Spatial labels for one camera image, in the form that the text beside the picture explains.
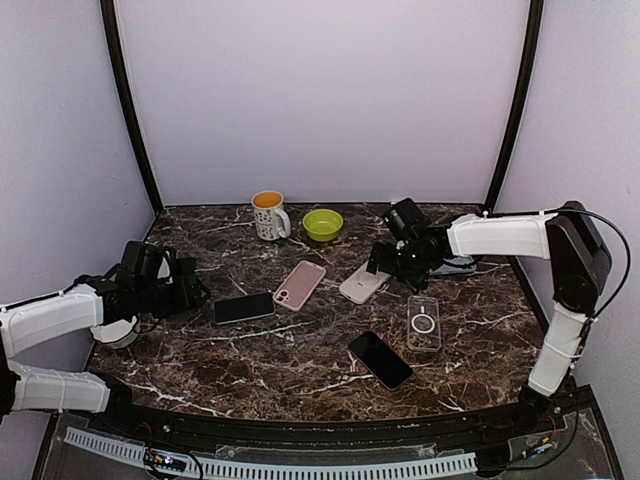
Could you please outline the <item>light blue phone case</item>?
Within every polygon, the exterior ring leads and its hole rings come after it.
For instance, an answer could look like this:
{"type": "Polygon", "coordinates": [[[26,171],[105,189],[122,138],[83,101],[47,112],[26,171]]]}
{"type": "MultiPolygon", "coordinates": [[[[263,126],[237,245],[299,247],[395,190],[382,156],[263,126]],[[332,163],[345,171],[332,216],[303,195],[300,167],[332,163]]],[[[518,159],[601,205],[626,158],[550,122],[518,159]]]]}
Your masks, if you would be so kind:
{"type": "Polygon", "coordinates": [[[468,275],[476,271],[477,264],[474,262],[459,262],[458,259],[445,261],[441,266],[431,269],[431,276],[468,275]]]}

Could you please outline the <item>pink smartphone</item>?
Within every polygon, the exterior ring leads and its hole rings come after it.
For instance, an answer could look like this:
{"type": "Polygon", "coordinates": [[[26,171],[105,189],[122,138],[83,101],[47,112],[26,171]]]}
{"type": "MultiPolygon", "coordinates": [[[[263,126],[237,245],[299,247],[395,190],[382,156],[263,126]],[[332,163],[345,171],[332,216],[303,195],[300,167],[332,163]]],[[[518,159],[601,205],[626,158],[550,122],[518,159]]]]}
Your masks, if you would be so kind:
{"type": "Polygon", "coordinates": [[[263,292],[216,301],[213,311],[214,322],[225,325],[270,316],[275,313],[275,304],[272,295],[263,292]]]}

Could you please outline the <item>pink phone case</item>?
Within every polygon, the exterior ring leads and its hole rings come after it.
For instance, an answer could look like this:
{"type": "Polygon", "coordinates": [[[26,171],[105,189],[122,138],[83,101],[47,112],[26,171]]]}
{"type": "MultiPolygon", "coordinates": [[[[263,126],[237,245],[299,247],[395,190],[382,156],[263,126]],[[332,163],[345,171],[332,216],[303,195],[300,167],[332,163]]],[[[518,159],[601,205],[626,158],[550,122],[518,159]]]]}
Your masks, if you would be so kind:
{"type": "Polygon", "coordinates": [[[324,267],[306,260],[300,261],[276,289],[274,302],[291,311],[300,311],[325,274],[324,267]]]}

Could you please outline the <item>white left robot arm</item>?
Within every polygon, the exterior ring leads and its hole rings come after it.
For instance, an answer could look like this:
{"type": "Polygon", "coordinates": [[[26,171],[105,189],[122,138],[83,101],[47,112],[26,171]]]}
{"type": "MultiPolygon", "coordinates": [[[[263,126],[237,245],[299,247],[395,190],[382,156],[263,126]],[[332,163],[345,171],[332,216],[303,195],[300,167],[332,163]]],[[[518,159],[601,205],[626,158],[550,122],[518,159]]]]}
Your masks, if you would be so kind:
{"type": "Polygon", "coordinates": [[[141,427],[128,386],[109,374],[64,372],[16,362],[18,354],[72,332],[87,330],[103,345],[124,348],[138,336],[138,322],[202,307],[210,291],[197,262],[170,247],[126,244],[106,274],[79,276],[71,286],[1,308],[1,413],[84,411],[101,414],[120,436],[141,427]]]}

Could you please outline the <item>beige phone case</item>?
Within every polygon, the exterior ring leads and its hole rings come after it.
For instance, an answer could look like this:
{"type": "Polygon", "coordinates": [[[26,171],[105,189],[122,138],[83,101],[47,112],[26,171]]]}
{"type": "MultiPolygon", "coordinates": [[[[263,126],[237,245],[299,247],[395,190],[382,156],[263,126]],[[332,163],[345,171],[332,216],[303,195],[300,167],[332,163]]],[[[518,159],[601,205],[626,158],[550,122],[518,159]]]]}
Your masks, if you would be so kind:
{"type": "Polygon", "coordinates": [[[340,286],[339,293],[355,304],[364,304],[390,278],[389,274],[367,271],[367,262],[363,263],[340,286]]]}

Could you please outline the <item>clear purple phone case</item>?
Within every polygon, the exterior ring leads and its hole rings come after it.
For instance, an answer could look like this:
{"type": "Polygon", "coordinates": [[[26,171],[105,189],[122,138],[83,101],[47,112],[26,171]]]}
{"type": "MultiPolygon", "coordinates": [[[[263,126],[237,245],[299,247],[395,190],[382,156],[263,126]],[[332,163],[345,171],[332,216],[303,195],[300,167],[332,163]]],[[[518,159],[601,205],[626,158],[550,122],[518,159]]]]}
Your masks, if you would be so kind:
{"type": "Polygon", "coordinates": [[[410,350],[435,353],[442,345],[439,304],[435,298],[411,296],[407,301],[407,345],[410,350]]]}

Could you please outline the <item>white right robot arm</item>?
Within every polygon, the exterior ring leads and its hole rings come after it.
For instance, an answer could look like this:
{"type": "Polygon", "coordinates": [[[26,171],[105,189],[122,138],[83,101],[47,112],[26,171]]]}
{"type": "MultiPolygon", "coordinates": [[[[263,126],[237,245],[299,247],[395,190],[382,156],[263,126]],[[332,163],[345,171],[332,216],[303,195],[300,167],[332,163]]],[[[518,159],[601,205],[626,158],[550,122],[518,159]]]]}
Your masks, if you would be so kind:
{"type": "Polygon", "coordinates": [[[546,210],[484,210],[434,220],[406,198],[381,219],[393,240],[372,245],[366,269],[395,277],[415,293],[426,288],[436,269],[456,258],[525,257],[548,263],[553,315],[526,384],[537,395],[510,413],[517,432],[534,432],[549,416],[541,396],[557,392],[580,359],[592,325],[627,282],[632,249],[624,233],[578,201],[546,210]]]}

